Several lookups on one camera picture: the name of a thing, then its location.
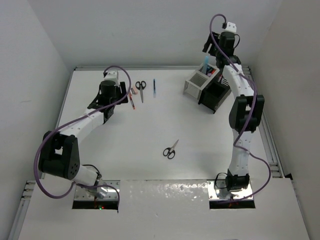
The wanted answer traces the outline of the thin red pencil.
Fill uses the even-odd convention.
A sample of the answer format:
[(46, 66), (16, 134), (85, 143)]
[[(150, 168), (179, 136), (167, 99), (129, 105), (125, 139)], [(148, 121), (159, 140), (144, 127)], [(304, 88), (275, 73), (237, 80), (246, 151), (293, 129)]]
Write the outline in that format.
[(129, 100), (130, 100), (130, 103), (131, 103), (131, 106), (132, 106), (132, 108), (133, 108), (133, 110), (135, 110), (136, 109), (136, 107), (135, 107), (135, 104), (134, 104), (134, 101), (133, 101), (133, 98), (132, 98), (132, 94), (131, 93), (129, 93)]

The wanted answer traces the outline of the light blue highlighter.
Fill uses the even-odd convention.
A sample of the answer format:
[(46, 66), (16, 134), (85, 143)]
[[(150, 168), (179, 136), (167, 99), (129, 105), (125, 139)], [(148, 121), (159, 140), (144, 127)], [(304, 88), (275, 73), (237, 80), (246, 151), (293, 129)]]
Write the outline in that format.
[(209, 64), (209, 56), (206, 56), (203, 61), (202, 73), (207, 75)]

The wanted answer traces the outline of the blue dark pen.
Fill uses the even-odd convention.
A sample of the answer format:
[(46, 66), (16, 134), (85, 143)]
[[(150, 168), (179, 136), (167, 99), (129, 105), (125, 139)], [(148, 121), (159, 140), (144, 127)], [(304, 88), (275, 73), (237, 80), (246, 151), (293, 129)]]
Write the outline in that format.
[(156, 79), (153, 79), (153, 98), (157, 96), (157, 89), (156, 89)]

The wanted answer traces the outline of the black handled scissors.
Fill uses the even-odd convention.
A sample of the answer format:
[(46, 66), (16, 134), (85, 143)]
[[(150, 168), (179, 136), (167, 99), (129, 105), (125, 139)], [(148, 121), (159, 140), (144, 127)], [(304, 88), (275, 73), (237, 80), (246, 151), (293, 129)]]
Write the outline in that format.
[(171, 147), (165, 148), (162, 153), (163, 156), (167, 157), (169, 160), (172, 160), (176, 155), (175, 147), (177, 146), (178, 142), (179, 139)]

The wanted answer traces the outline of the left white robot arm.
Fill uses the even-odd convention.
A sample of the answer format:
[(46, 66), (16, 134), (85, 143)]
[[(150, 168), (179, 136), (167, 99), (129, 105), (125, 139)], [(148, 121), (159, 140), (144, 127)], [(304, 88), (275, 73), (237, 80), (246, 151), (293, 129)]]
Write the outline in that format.
[(43, 136), (36, 169), (80, 186), (97, 186), (100, 174), (81, 164), (79, 144), (95, 128), (109, 120), (115, 105), (127, 102), (125, 82), (103, 80), (99, 84), (97, 95), (81, 117), (57, 131), (48, 131)]

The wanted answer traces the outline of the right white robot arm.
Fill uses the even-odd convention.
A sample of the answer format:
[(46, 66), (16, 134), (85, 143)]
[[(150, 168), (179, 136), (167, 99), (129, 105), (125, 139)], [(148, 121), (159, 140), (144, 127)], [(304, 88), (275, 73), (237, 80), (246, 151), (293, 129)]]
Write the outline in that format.
[(265, 98), (259, 95), (255, 83), (243, 73), (240, 59), (234, 55), (236, 34), (229, 31), (211, 32), (203, 52), (216, 59), (216, 66), (227, 81), (234, 96), (229, 113), (233, 132), (231, 162), (225, 185), (228, 191), (246, 189), (249, 185), (249, 155), (253, 133), (260, 125)]

